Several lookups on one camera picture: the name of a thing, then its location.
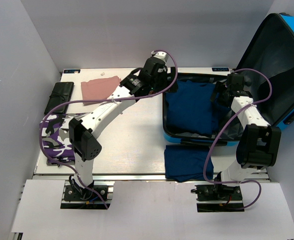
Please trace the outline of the small navy blue cloth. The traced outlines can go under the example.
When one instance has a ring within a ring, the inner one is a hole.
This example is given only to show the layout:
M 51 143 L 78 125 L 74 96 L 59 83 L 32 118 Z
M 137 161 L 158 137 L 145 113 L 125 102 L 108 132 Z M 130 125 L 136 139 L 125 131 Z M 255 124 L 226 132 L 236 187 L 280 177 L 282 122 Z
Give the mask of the small navy blue cloth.
M 167 145 L 164 150 L 165 177 L 182 183 L 204 178 L 204 165 L 208 147 Z

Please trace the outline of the purple camouflage garment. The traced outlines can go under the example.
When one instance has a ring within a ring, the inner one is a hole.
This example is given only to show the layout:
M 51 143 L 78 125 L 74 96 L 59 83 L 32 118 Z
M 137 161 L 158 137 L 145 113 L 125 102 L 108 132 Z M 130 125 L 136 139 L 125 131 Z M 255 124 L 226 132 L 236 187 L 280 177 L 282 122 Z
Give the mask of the purple camouflage garment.
M 75 162 L 75 155 L 69 138 L 69 122 L 80 120 L 88 113 L 56 113 L 45 121 L 41 137 L 45 152 L 56 161 L 66 164 Z

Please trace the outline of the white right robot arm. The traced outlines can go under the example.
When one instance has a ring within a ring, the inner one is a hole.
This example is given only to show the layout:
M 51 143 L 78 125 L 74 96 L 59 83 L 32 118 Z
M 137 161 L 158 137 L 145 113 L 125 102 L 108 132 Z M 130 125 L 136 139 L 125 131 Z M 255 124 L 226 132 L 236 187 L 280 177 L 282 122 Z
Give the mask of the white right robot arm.
M 257 108 L 257 104 L 268 98 L 254 101 L 250 92 L 244 90 L 245 78 L 236 73 L 228 74 L 226 83 L 218 82 L 211 100 L 217 100 L 234 112 L 225 126 L 238 118 L 243 128 L 236 149 L 236 160 L 212 181 L 213 195 L 223 200 L 231 193 L 231 187 L 238 186 L 257 170 L 272 167 L 277 160 L 281 139 L 279 127 L 271 126 Z

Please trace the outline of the pink cloth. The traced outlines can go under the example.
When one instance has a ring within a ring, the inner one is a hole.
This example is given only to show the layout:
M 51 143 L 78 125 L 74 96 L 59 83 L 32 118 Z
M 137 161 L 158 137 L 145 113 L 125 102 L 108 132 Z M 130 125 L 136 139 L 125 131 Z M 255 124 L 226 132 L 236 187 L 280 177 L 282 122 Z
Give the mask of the pink cloth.
M 83 100 L 101 100 L 107 99 L 120 85 L 121 79 L 118 76 L 108 78 L 97 78 L 89 81 L 83 81 L 81 93 Z

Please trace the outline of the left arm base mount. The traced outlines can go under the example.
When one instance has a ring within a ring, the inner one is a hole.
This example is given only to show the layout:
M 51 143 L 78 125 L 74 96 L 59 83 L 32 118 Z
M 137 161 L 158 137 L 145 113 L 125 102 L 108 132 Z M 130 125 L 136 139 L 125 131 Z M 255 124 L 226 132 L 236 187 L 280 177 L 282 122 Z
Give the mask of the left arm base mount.
M 110 206 L 113 197 L 113 187 L 108 185 L 94 185 L 93 189 L 100 194 L 107 207 Z M 90 191 L 85 197 L 80 196 L 79 192 L 66 183 L 60 203 L 63 210 L 107 210 L 100 197 Z

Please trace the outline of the large navy blue garment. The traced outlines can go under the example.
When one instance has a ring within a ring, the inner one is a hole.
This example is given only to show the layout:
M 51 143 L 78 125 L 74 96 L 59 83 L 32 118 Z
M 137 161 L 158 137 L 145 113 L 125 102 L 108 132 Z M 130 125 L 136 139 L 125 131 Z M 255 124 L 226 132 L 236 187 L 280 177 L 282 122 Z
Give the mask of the large navy blue garment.
M 167 93 L 166 125 L 185 132 L 212 135 L 230 112 L 228 107 L 211 102 L 215 85 L 190 80 L 178 81 L 177 92 Z

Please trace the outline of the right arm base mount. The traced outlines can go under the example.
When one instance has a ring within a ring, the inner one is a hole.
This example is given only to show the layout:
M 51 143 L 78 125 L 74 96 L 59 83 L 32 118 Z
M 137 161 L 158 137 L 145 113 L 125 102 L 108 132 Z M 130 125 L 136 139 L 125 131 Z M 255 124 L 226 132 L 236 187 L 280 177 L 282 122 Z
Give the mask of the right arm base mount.
M 244 212 L 243 196 L 239 186 L 199 184 L 190 190 L 196 195 L 198 213 Z

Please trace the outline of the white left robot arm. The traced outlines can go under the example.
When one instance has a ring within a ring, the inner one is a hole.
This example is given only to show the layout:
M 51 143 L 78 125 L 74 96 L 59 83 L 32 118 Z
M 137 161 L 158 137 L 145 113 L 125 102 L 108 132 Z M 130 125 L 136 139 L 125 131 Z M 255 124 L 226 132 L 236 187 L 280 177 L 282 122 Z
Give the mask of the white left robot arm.
M 69 122 L 69 140 L 75 155 L 76 174 L 72 179 L 75 193 L 86 200 L 93 193 L 93 165 L 102 150 L 98 138 L 122 112 L 134 105 L 138 97 L 162 91 L 167 87 L 167 60 L 163 51 L 153 53 L 144 66 L 126 76 L 115 91 L 95 110 L 81 119 Z

